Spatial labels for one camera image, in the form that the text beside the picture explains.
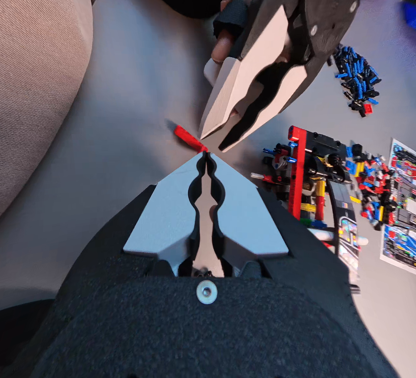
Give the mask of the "holographic sticker sheet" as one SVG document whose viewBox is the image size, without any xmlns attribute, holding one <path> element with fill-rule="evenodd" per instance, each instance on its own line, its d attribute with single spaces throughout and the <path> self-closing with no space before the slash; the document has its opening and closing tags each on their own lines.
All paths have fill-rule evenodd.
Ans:
<svg viewBox="0 0 416 378">
<path fill-rule="evenodd" d="M 389 211 L 383 220 L 380 259 L 405 271 L 416 273 L 416 153 L 393 139 L 388 166 Z"/>
</svg>

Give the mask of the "pile of mixed coloured pieces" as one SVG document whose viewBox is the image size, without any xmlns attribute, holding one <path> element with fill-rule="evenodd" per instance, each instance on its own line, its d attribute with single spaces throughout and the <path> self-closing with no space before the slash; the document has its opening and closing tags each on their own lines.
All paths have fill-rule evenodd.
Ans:
<svg viewBox="0 0 416 378">
<path fill-rule="evenodd" d="M 393 225 L 398 208 L 393 194 L 394 170 L 386 165 L 385 158 L 364 152 L 360 144 L 352 144 L 346 147 L 344 164 L 357 183 L 361 216 L 376 231 L 381 231 L 385 225 Z"/>
</svg>

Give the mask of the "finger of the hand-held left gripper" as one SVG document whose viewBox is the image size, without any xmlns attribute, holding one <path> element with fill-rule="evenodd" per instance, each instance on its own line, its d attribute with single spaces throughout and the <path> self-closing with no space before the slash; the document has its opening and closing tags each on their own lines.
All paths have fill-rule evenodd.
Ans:
<svg viewBox="0 0 416 378">
<path fill-rule="evenodd" d="M 219 145 L 226 152 L 271 118 L 276 116 L 307 77 L 304 65 L 272 64 L 255 78 L 255 89 L 249 90 L 250 102 L 241 119 Z"/>
<path fill-rule="evenodd" d="M 224 60 L 200 123 L 200 139 L 226 123 L 255 77 L 280 56 L 287 29 L 288 19 L 281 5 L 242 60 L 232 57 Z"/>
</svg>

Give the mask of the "pile of black blue pins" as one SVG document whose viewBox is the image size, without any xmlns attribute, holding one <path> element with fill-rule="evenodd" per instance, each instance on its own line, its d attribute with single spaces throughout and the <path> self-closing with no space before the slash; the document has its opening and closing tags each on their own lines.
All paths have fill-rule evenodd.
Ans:
<svg viewBox="0 0 416 378">
<path fill-rule="evenodd" d="M 336 67 L 335 78 L 340 81 L 348 107 L 361 117 L 371 115 L 380 95 L 374 87 L 382 81 L 376 70 L 353 47 L 342 44 L 327 58 L 327 65 Z"/>
</svg>

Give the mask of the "red angled lego beam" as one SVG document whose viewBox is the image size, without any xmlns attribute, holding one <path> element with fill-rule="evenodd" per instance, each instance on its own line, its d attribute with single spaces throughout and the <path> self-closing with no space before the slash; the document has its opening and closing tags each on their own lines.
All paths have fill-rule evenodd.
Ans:
<svg viewBox="0 0 416 378">
<path fill-rule="evenodd" d="M 192 136 L 188 131 L 186 131 L 182 126 L 177 125 L 174 129 L 174 134 L 182 141 L 185 142 L 190 148 L 192 148 L 197 153 L 208 152 L 208 148 L 202 144 L 200 140 Z"/>
</svg>

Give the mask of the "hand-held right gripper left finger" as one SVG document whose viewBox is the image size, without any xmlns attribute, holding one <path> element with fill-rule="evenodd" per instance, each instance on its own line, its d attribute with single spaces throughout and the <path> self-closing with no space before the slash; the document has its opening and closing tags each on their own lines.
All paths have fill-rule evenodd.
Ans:
<svg viewBox="0 0 416 378">
<path fill-rule="evenodd" d="M 157 183 L 123 246 L 124 253 L 167 261 L 174 276 L 179 276 L 179 266 L 191 255 L 191 235 L 199 221 L 189 189 L 201 179 L 205 158 L 206 152 L 198 153 Z"/>
</svg>

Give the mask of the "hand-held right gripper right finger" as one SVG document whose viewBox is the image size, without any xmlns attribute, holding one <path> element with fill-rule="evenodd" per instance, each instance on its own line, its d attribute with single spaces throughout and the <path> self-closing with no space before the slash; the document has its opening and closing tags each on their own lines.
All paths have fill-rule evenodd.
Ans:
<svg viewBox="0 0 416 378">
<path fill-rule="evenodd" d="M 207 153 L 211 196 L 217 204 L 212 244 L 224 277 L 249 261 L 287 257 L 289 249 L 257 186 L 213 153 Z"/>
</svg>

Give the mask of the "lego car model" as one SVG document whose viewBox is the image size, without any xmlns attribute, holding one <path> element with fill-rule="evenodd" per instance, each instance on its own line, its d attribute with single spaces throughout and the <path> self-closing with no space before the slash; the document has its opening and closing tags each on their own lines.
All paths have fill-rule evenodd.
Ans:
<svg viewBox="0 0 416 378">
<path fill-rule="evenodd" d="M 360 294 L 359 254 L 368 240 L 358 234 L 350 195 L 356 170 L 352 152 L 338 140 L 291 126 L 285 145 L 263 149 L 268 173 L 250 176 L 275 193 L 288 212 L 347 266 L 350 290 Z"/>
</svg>

